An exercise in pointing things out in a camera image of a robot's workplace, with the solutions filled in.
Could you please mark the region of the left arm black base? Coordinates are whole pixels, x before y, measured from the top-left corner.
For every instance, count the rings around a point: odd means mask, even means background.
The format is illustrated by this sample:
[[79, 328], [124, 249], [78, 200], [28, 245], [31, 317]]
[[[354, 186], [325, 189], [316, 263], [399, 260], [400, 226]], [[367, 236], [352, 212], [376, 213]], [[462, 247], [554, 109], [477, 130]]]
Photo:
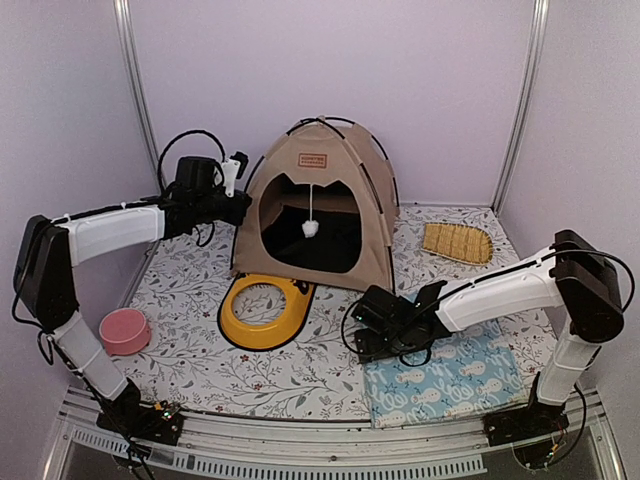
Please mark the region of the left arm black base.
[[176, 446], [182, 433], [184, 417], [181, 405], [166, 400], [145, 404], [138, 387], [129, 381], [114, 399], [97, 396], [101, 407], [96, 425], [120, 433], [123, 437]]

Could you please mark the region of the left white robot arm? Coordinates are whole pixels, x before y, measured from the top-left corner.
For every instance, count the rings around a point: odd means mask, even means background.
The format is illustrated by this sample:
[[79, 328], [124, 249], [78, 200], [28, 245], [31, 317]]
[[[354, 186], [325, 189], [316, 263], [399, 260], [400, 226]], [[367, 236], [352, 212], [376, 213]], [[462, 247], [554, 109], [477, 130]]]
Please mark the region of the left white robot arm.
[[236, 181], [248, 165], [237, 152], [218, 162], [202, 156], [179, 160], [176, 177], [158, 197], [50, 219], [31, 217], [25, 227], [15, 273], [16, 304], [39, 330], [46, 360], [55, 356], [101, 397], [122, 396], [128, 381], [83, 318], [79, 267], [96, 258], [189, 235], [204, 226], [242, 223], [250, 197]]

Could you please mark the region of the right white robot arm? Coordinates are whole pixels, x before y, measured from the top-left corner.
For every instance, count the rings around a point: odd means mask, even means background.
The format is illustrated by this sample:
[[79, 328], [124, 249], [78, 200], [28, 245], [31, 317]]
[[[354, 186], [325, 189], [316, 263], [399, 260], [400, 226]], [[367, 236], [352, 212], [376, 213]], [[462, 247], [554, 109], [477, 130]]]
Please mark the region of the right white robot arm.
[[414, 299], [369, 286], [348, 312], [359, 327], [348, 345], [363, 362], [401, 358], [490, 320], [561, 309], [563, 331], [530, 395], [536, 406], [558, 407], [601, 346], [622, 333], [633, 297], [621, 294], [621, 273], [634, 277], [620, 258], [562, 230], [524, 260], [459, 281], [428, 283]]

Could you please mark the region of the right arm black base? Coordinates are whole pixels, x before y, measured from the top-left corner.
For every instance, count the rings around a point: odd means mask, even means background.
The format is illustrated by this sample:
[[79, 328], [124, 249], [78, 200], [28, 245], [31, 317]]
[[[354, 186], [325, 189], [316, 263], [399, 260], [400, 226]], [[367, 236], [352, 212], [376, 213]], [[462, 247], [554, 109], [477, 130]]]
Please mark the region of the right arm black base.
[[537, 402], [489, 413], [482, 422], [489, 445], [511, 445], [516, 461], [529, 470], [550, 465], [569, 426], [563, 406]]

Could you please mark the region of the blue snowman pattern mat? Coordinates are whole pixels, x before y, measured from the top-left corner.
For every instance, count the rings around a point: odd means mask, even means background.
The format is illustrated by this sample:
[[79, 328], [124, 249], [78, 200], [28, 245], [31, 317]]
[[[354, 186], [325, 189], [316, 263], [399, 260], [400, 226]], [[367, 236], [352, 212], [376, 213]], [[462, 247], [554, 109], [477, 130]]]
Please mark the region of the blue snowman pattern mat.
[[376, 429], [483, 415], [524, 402], [529, 389], [497, 320], [436, 341], [429, 360], [368, 363], [364, 380]]

